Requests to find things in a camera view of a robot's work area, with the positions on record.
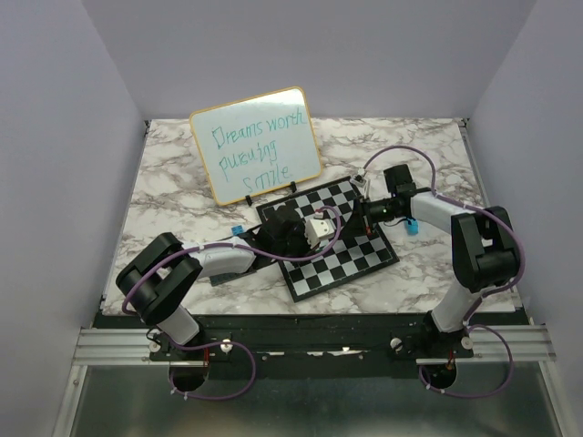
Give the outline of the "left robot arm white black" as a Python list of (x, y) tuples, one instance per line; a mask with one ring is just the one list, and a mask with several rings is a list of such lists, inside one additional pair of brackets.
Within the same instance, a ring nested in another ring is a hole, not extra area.
[(118, 274), (122, 311), (166, 334), (181, 359), (193, 359), (201, 351), (200, 326), (182, 301), (196, 280), (246, 274), (274, 261), (316, 259), (332, 249), (341, 228), (339, 211), (323, 206), (310, 218), (280, 207), (255, 227), (189, 249), (173, 233), (164, 232)]

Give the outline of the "yellow framed whiteboard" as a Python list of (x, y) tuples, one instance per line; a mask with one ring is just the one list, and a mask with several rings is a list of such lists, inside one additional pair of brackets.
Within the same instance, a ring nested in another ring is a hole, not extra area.
[(322, 173), (307, 99), (298, 86), (196, 111), (189, 125), (221, 206)]

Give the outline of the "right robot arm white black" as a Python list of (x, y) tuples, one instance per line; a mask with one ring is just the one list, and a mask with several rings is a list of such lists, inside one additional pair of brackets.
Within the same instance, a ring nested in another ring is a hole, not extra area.
[(455, 281), (430, 311), (431, 327), (418, 337), (421, 350), (437, 357), (450, 349), (450, 333), (466, 326), (483, 298), (512, 288), (521, 278), (524, 250), (504, 208), (465, 205), (418, 188), (406, 165), (386, 169), (384, 179), (390, 196), (356, 198), (340, 238), (370, 236), (375, 224), (398, 218), (423, 221), (450, 235)]

